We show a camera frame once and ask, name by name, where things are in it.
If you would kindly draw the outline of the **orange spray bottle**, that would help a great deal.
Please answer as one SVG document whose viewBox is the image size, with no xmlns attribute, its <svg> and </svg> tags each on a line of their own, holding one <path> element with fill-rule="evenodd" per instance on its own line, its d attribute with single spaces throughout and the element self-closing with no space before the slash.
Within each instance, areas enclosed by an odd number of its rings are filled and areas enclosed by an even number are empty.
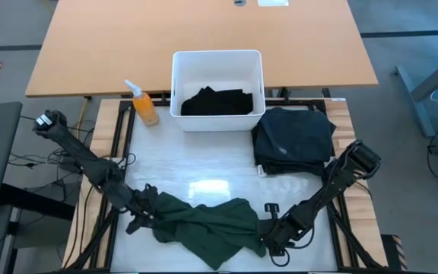
<svg viewBox="0 0 438 274">
<path fill-rule="evenodd" d="M 148 94 L 133 84 L 130 80 L 125 80 L 125 84 L 130 88 L 132 92 L 132 104 L 136 113 L 141 118 L 141 121 L 146 126 L 153 126 L 159 123 L 159 116 L 154 108 L 154 103 Z"/>
</svg>

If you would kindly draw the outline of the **grey metal desk leg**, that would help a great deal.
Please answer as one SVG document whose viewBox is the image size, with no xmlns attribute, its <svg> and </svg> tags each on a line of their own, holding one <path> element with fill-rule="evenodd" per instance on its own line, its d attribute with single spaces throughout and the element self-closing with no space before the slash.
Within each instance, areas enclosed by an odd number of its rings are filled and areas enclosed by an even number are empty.
<svg viewBox="0 0 438 274">
<path fill-rule="evenodd" d="M 407 96 L 411 112 L 417 120 L 422 133 L 426 137 L 435 136 L 427 109 L 424 106 L 424 100 L 438 88 L 438 69 L 418 85 L 413 84 L 409 74 L 401 65 L 395 67 L 394 75 L 401 82 L 401 90 Z"/>
</svg>

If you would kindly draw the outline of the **light brown wooden desk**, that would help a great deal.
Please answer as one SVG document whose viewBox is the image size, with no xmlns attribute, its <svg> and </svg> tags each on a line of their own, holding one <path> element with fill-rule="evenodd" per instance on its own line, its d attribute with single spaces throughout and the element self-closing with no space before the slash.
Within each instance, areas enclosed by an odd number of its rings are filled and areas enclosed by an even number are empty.
<svg viewBox="0 0 438 274">
<path fill-rule="evenodd" d="M 29 97 L 170 88 L 178 51 L 256 49 L 271 88 L 375 85 L 348 0 L 59 0 Z"/>
</svg>

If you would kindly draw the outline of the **black hazard-striped box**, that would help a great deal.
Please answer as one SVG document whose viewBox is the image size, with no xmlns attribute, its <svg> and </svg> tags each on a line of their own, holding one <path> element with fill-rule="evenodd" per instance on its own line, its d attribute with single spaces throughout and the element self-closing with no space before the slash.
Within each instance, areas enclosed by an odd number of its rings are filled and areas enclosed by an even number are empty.
<svg viewBox="0 0 438 274">
<path fill-rule="evenodd" d="M 382 234 L 381 239 L 389 268 L 407 271 L 407 261 L 401 238 L 394 234 Z"/>
</svg>

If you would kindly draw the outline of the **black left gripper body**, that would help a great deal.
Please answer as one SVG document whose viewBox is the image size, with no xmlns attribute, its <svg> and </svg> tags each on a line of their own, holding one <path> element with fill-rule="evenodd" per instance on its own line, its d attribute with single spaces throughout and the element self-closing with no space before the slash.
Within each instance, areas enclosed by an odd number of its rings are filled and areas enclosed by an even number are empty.
<svg viewBox="0 0 438 274">
<path fill-rule="evenodd" d="M 155 186 L 145 184 L 143 190 L 133 192 L 133 210 L 134 217 L 132 225 L 153 225 L 156 215 L 158 191 Z"/>
</svg>

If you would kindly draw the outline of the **dark zippered trousers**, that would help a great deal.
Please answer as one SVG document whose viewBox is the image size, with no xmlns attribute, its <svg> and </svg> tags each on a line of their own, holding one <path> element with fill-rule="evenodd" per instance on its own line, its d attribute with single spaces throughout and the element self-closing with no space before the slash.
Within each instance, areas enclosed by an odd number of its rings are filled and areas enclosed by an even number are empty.
<svg viewBox="0 0 438 274">
<path fill-rule="evenodd" d="M 335 129 L 321 112 L 266 110 L 251 131 L 255 162 L 324 163 L 332 154 Z"/>
</svg>

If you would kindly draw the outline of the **white plastic laundry basket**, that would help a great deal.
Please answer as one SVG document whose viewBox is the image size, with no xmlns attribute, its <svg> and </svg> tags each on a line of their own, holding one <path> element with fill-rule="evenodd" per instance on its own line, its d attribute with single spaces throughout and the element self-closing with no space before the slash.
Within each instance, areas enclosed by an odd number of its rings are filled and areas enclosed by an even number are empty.
<svg viewBox="0 0 438 274">
<path fill-rule="evenodd" d="M 183 116 L 183 102 L 202 88 L 252 95 L 245 115 Z M 257 50 L 179 51 L 173 55 L 170 115 L 186 132 L 249 131 L 265 112 L 262 56 Z"/>
</svg>

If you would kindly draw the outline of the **dark green garment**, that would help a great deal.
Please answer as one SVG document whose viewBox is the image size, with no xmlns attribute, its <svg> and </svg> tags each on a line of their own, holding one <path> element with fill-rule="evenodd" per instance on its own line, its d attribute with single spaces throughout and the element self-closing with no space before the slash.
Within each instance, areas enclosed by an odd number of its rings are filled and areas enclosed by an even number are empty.
<svg viewBox="0 0 438 274">
<path fill-rule="evenodd" d="M 217 270 L 244 247 L 259 257 L 266 255 L 257 233 L 258 222 L 256 212 L 243 198 L 193 207 L 162 192 L 157 197 L 152 231 L 157 241 L 178 242 Z"/>
</svg>

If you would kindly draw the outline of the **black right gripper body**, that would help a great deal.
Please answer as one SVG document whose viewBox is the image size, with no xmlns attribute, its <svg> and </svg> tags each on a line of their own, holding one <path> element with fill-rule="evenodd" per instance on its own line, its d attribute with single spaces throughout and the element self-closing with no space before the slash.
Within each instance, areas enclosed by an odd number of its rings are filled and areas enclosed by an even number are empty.
<svg viewBox="0 0 438 274">
<path fill-rule="evenodd" d="M 259 220 L 259 235 L 271 255 L 285 255 L 294 226 L 285 219 Z"/>
</svg>

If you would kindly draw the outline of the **black knit garment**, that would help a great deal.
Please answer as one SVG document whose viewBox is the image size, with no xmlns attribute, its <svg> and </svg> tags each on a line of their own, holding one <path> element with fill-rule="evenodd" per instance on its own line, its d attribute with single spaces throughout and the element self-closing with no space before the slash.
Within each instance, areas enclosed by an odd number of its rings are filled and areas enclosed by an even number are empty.
<svg viewBox="0 0 438 274">
<path fill-rule="evenodd" d="M 242 89 L 215 91 L 207 86 L 182 103 L 180 114 L 182 116 L 223 116 L 247 115 L 252 111 L 252 94 L 246 94 Z"/>
</svg>

